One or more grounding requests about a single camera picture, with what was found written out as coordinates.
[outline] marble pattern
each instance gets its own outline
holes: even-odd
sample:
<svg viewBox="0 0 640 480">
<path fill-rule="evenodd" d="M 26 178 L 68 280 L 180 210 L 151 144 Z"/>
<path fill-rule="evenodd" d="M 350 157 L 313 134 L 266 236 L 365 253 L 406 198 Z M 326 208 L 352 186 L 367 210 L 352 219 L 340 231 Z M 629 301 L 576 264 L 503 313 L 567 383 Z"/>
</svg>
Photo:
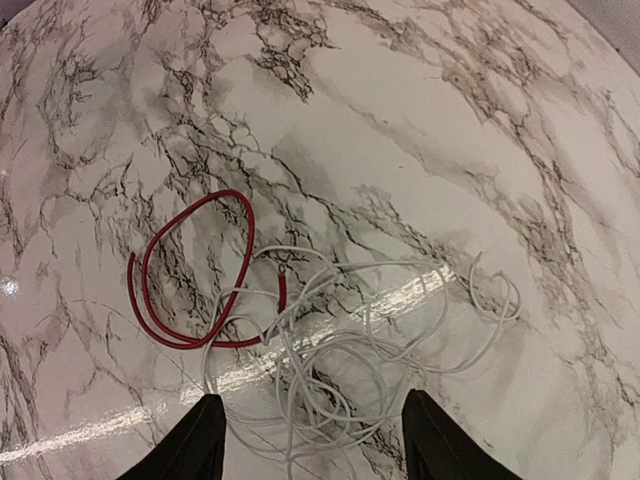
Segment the marble pattern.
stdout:
<svg viewBox="0 0 640 480">
<path fill-rule="evenodd" d="M 221 188 L 250 197 L 258 246 L 446 269 L 453 324 L 420 352 L 443 363 L 482 341 L 467 271 L 483 250 L 522 318 L 474 369 L 414 385 L 529 480 L 640 477 L 640 80 L 564 2 L 49 0 L 0 43 L 1 478 L 115 478 L 197 401 L 199 355 L 140 332 L 125 269 Z M 161 245 L 172 325 L 209 328 L 245 237 L 221 202 Z M 293 283 L 314 268 L 281 261 Z M 407 278 L 345 281 L 304 334 L 357 323 L 379 289 L 380 330 L 406 334 L 439 298 Z M 268 410 L 271 354 L 216 352 L 225 402 Z M 347 370 L 331 375 L 355 402 L 367 381 Z M 405 478 L 397 423 L 351 456 L 362 478 Z M 232 438 L 225 467 L 283 478 Z M 338 457 L 303 467 L 346 475 Z"/>
</svg>

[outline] white cable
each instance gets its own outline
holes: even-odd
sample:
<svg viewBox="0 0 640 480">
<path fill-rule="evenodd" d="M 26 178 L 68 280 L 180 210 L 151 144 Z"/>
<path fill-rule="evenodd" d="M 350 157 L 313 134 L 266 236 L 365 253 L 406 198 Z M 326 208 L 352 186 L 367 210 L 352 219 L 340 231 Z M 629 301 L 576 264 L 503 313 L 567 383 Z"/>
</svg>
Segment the white cable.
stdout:
<svg viewBox="0 0 640 480">
<path fill-rule="evenodd" d="M 420 333 L 404 345 L 374 335 L 371 326 L 371 306 L 369 304 L 365 305 L 364 309 L 364 331 L 356 329 L 337 330 L 325 335 L 315 345 L 308 343 L 303 345 L 301 342 L 298 342 L 298 345 L 296 345 L 294 341 L 295 321 L 300 309 L 306 302 L 323 292 L 327 287 L 336 285 L 345 280 L 349 275 L 365 269 L 391 265 L 415 268 L 430 264 L 426 261 L 416 260 L 334 263 L 324 254 L 315 250 L 285 245 L 265 247 L 256 252 L 254 257 L 275 251 L 313 255 L 318 257 L 325 266 L 311 277 L 293 302 L 289 303 L 281 313 L 274 315 L 266 329 L 263 330 L 259 324 L 248 315 L 233 315 L 228 318 L 227 322 L 239 320 L 249 322 L 256 329 L 264 345 L 269 345 L 275 336 L 279 336 L 283 352 L 275 360 L 274 386 L 279 415 L 259 418 L 240 414 L 229 407 L 225 407 L 225 411 L 230 420 L 228 424 L 229 429 L 238 440 L 255 454 L 286 464 L 289 480 L 293 479 L 293 464 L 299 464 L 298 461 L 300 459 L 334 451 L 340 451 L 344 454 L 351 472 L 351 477 L 355 480 L 357 475 L 355 467 L 349 459 L 348 450 L 368 441 L 375 435 L 385 421 L 399 415 L 400 412 L 396 411 L 395 407 L 401 388 L 406 383 L 410 371 L 416 370 L 423 374 L 426 372 L 451 374 L 468 370 L 476 365 L 491 349 L 499 336 L 503 324 L 516 320 L 521 310 L 520 292 L 516 285 L 514 285 L 503 272 L 498 272 L 491 277 L 491 279 L 502 279 L 507 287 L 504 301 L 498 312 L 485 308 L 479 303 L 475 291 L 474 278 L 478 262 L 482 255 L 482 253 L 480 253 L 473 261 L 469 271 L 469 295 L 481 317 L 496 323 L 496 327 L 485 345 L 472 358 L 463 360 L 453 367 L 444 368 L 435 365 L 422 365 L 422 362 L 419 362 L 411 356 L 414 349 L 436 333 L 447 318 L 450 303 L 449 293 L 446 280 L 438 269 L 435 269 L 435 273 L 442 283 L 444 294 L 442 310 L 433 324 L 425 322 Z M 419 275 L 419 279 L 426 296 L 428 295 L 428 289 L 422 275 Z M 512 313 L 509 314 L 512 291 L 515 292 L 516 300 L 515 307 Z M 219 311 L 223 299 L 233 292 L 267 296 L 276 301 L 278 299 L 278 295 L 272 292 L 255 291 L 246 288 L 225 289 L 222 290 L 214 300 L 215 312 Z M 213 338 L 203 349 L 201 371 L 203 385 L 207 392 L 215 391 L 215 388 L 212 387 L 209 381 L 207 362 L 215 340 L 216 339 Z M 403 367 L 402 377 L 397 388 L 394 389 L 394 392 L 389 391 L 384 378 L 380 374 L 379 367 L 376 367 L 365 355 L 360 353 L 358 350 L 359 347 L 366 347 L 370 352 L 373 352 L 377 360 L 383 364 L 399 364 Z M 328 353 L 336 350 L 352 357 L 356 361 L 355 363 L 362 365 L 364 370 L 371 375 L 373 385 L 376 387 L 377 399 L 372 402 L 370 406 L 377 405 L 377 413 L 369 415 L 357 414 L 349 400 L 338 388 L 313 377 L 316 363 L 322 360 Z M 284 379 L 285 370 L 288 373 L 288 381 Z M 318 396 L 322 396 L 325 400 L 333 399 L 333 408 L 327 410 L 318 402 Z M 294 415 L 297 402 L 302 405 L 302 411 L 306 413 L 304 420 L 300 420 L 299 416 L 296 418 Z M 265 448 L 251 445 L 238 434 L 234 428 L 234 423 L 248 427 L 285 425 L 287 429 L 286 446 Z"/>
</svg>

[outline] red cable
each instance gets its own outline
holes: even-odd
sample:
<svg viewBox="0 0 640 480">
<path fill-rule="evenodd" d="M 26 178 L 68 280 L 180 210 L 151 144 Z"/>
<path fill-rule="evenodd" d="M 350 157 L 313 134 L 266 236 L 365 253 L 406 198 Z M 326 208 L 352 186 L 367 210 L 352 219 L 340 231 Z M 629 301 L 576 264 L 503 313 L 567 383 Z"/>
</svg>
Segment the red cable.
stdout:
<svg viewBox="0 0 640 480">
<path fill-rule="evenodd" d="M 131 307 L 133 308 L 133 313 L 135 314 L 140 326 L 143 330 L 154 340 L 162 345 L 165 345 L 170 348 L 175 348 L 178 350 L 193 350 L 196 348 L 200 348 L 211 341 L 214 338 L 220 329 L 224 326 L 231 310 L 233 309 L 233 305 L 238 298 L 238 293 L 233 292 L 229 296 L 229 300 L 225 304 L 222 313 L 218 320 L 213 324 L 213 328 L 211 331 L 204 336 L 203 338 L 194 338 L 189 337 L 187 335 L 183 335 L 175 330 L 172 330 L 167 325 L 165 325 L 162 320 L 156 314 L 155 309 L 153 308 L 153 304 L 151 303 L 151 297 L 149 295 L 149 260 L 151 258 L 151 253 L 153 252 L 154 247 L 160 241 L 160 239 L 169 233 L 173 228 L 178 226 L 182 221 L 184 221 L 189 215 L 195 212 L 200 207 L 206 205 L 209 202 L 214 200 L 218 200 L 223 197 L 233 197 L 242 203 L 246 215 L 247 215 L 247 223 L 249 226 L 249 234 L 247 239 L 247 248 L 244 253 L 244 259 L 242 261 L 242 266 L 240 267 L 240 271 L 238 272 L 238 277 L 236 278 L 236 282 L 234 288 L 240 288 L 244 284 L 244 279 L 247 275 L 247 270 L 249 268 L 249 263 L 251 263 L 251 253 L 253 252 L 253 246 L 255 243 L 255 215 L 253 213 L 253 208 L 251 208 L 251 204 L 249 200 L 242 195 L 240 192 L 235 190 L 220 190 L 218 192 L 207 195 L 206 197 L 198 200 L 192 205 L 185 208 L 182 212 L 176 215 L 169 223 L 167 223 L 164 227 L 160 229 L 158 233 L 151 239 L 151 242 L 147 246 L 147 250 L 144 253 L 144 257 L 142 259 L 142 297 L 144 299 L 145 306 L 147 307 L 147 311 L 149 316 L 156 324 L 156 326 L 164 332 L 169 337 L 178 340 L 175 342 L 173 340 L 169 340 L 155 330 L 153 330 L 149 324 L 146 322 L 144 317 L 142 316 L 142 312 L 140 311 L 140 307 L 138 306 L 138 300 L 136 298 L 135 288 L 133 285 L 133 267 L 135 265 L 136 256 L 134 253 L 129 257 L 129 264 L 127 265 L 127 286 L 129 288 L 129 299 L 131 300 Z M 279 289 L 279 301 L 278 301 L 278 312 L 282 312 L 287 305 L 287 283 L 286 277 L 284 274 L 284 269 L 280 268 L 278 273 L 278 289 Z M 216 340 L 213 342 L 214 347 L 222 347 L 222 348 L 241 348 L 248 347 L 251 345 L 256 345 L 260 343 L 260 337 L 256 336 L 250 338 L 248 340 L 241 340 L 237 342 L 225 342 Z"/>
</svg>

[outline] tangled cable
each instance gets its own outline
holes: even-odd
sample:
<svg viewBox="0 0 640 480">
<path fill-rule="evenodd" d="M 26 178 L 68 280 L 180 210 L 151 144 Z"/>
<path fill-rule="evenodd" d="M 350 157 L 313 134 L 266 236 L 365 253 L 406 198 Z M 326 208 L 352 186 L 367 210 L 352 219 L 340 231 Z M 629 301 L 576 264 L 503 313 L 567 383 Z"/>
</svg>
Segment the tangled cable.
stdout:
<svg viewBox="0 0 640 480">
<path fill-rule="evenodd" d="M 181 335 L 169 327 L 164 325 L 151 307 L 150 296 L 148 292 L 147 271 L 148 262 L 153 247 L 158 241 L 169 232 L 172 228 L 183 221 L 188 215 L 200 208 L 202 205 L 225 197 L 234 197 L 241 201 L 246 212 L 249 224 L 248 246 L 245 252 L 245 259 L 242 269 L 238 275 L 235 286 L 221 290 L 214 300 L 214 312 L 222 311 L 217 320 L 213 322 L 213 327 L 208 335 L 202 339 L 195 339 Z M 477 364 L 490 350 L 494 344 L 500 330 L 505 322 L 514 321 L 518 318 L 521 308 L 521 298 L 518 288 L 509 280 L 502 272 L 493 275 L 492 278 L 500 278 L 506 285 L 506 293 L 497 312 L 492 309 L 483 307 L 476 295 L 475 275 L 478 262 L 481 255 L 473 261 L 469 271 L 469 294 L 471 301 L 476 310 L 489 322 L 495 323 L 495 328 L 485 343 L 485 345 L 470 359 L 461 361 L 451 367 L 441 367 L 437 365 L 422 365 L 420 361 L 414 358 L 411 353 L 422 344 L 425 340 L 439 331 L 447 318 L 449 311 L 449 292 L 447 282 L 439 269 L 434 269 L 443 291 L 443 307 L 437 316 L 435 322 L 424 322 L 424 327 L 415 337 L 409 341 L 400 344 L 389 339 L 380 338 L 374 335 L 371 321 L 371 305 L 364 306 L 364 325 L 363 329 L 341 329 L 333 331 L 317 342 L 311 342 L 310 339 L 300 339 L 295 341 L 295 324 L 300 316 L 301 308 L 315 296 L 324 292 L 329 286 L 335 285 L 346 279 L 349 275 L 371 269 L 386 266 L 404 266 L 408 268 L 424 268 L 432 267 L 430 262 L 419 260 L 398 260 L 398 261 L 381 261 L 368 263 L 336 263 L 331 262 L 321 252 L 299 247 L 299 246 L 283 246 L 275 245 L 263 248 L 256 252 L 253 257 L 257 258 L 269 252 L 294 252 L 297 254 L 315 256 L 322 261 L 324 267 L 318 270 L 309 281 L 304 284 L 302 290 L 297 293 L 297 298 L 289 302 L 287 298 L 286 279 L 284 269 L 279 269 L 279 289 L 278 292 L 256 291 L 243 288 L 244 277 L 251 261 L 251 252 L 253 250 L 253 242 L 255 238 L 255 217 L 248 200 L 239 192 L 232 190 L 224 190 L 209 195 L 199 202 L 185 209 L 173 220 L 171 220 L 158 234 L 154 236 L 151 243 L 147 247 L 142 262 L 142 290 L 145 304 L 149 310 L 154 323 L 165 334 L 173 337 L 179 342 L 167 340 L 155 331 L 144 321 L 140 309 L 136 302 L 135 291 L 133 286 L 133 265 L 135 256 L 132 254 L 129 260 L 127 279 L 129 284 L 129 294 L 134 309 L 134 313 L 138 318 L 142 328 L 149 333 L 154 339 L 160 341 L 164 345 L 180 348 L 194 349 L 204 346 L 201 361 L 202 382 L 205 391 L 214 392 L 215 387 L 210 382 L 209 375 L 209 355 L 212 347 L 244 347 L 262 343 L 269 345 L 270 342 L 278 336 L 282 345 L 282 353 L 275 359 L 275 397 L 279 414 L 277 416 L 259 418 L 252 417 L 234 411 L 226 406 L 226 414 L 229 418 L 229 429 L 244 444 L 257 455 L 282 462 L 286 465 L 287 476 L 293 479 L 293 465 L 298 464 L 299 460 L 304 457 L 314 456 L 322 453 L 338 451 L 341 452 L 349 466 L 351 477 L 357 478 L 356 470 L 349 459 L 347 451 L 357 445 L 368 441 L 385 421 L 399 415 L 396 411 L 399 392 L 402 385 L 407 381 L 411 372 L 427 372 L 447 374 L 459 373 L 468 370 Z M 423 287 L 425 296 L 428 295 L 428 289 L 422 275 L 419 280 Z M 515 293 L 515 301 L 512 306 L 512 292 Z M 238 295 L 249 294 L 259 295 L 272 298 L 278 305 L 278 313 L 274 316 L 266 329 L 261 329 L 258 322 L 248 315 L 231 315 L 233 304 Z M 223 342 L 217 340 L 218 335 L 224 325 L 231 322 L 242 320 L 253 325 L 256 330 L 256 336 L 249 340 L 240 342 Z M 373 352 L 373 357 L 381 364 L 398 364 L 402 367 L 402 376 L 396 388 L 391 389 L 385 382 L 380 373 L 378 366 L 362 354 L 359 349 L 363 347 L 367 351 Z M 360 365 L 362 365 L 370 374 L 375 384 L 377 398 L 371 404 L 377 407 L 375 413 L 363 414 L 352 406 L 349 399 L 340 391 L 338 387 L 332 385 L 328 381 L 323 381 L 314 375 L 316 365 L 324 359 L 329 353 L 340 351 L 351 356 Z M 286 445 L 282 447 L 270 446 L 263 447 L 253 445 L 247 442 L 238 434 L 234 428 L 234 424 L 246 426 L 273 426 L 285 425 L 287 432 Z"/>
</svg>

